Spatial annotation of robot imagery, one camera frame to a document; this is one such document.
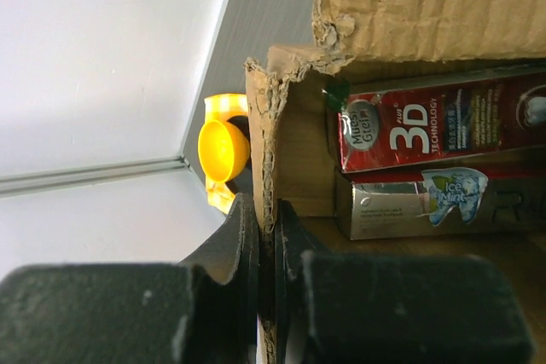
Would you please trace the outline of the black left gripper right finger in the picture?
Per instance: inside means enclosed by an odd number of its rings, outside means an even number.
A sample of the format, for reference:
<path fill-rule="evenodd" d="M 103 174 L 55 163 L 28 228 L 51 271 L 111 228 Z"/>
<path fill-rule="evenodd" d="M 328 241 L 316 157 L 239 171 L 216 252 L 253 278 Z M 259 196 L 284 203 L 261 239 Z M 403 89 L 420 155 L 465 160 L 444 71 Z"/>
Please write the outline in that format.
<path fill-rule="evenodd" d="M 275 226 L 280 363 L 529 363 L 508 277 L 476 256 L 327 248 L 287 201 Z"/>

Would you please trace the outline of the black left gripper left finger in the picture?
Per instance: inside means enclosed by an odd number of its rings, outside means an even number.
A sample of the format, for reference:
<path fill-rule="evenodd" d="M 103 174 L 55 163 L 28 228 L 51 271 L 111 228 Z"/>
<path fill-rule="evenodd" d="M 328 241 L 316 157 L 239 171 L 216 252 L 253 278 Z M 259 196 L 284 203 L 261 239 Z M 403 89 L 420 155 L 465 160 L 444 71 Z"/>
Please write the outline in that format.
<path fill-rule="evenodd" d="M 31 265 L 1 283 L 4 363 L 253 363 L 258 223 L 238 194 L 179 263 Z"/>

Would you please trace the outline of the brown cardboard express box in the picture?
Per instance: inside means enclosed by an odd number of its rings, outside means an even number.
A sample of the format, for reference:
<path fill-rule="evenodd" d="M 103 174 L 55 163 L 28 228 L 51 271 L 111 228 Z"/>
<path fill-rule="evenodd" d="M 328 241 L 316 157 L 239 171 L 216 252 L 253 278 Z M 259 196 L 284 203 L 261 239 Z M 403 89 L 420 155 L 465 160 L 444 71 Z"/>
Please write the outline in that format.
<path fill-rule="evenodd" d="M 334 164 L 323 74 L 379 80 L 486 68 L 545 54 L 545 0 L 313 0 L 312 47 L 274 46 L 245 65 L 260 233 L 264 350 L 281 360 L 274 322 L 274 233 L 289 203 L 305 229 L 336 251 L 484 257 L 511 280 L 537 347 L 545 346 L 545 236 L 500 234 L 350 242 L 332 219 Z"/>

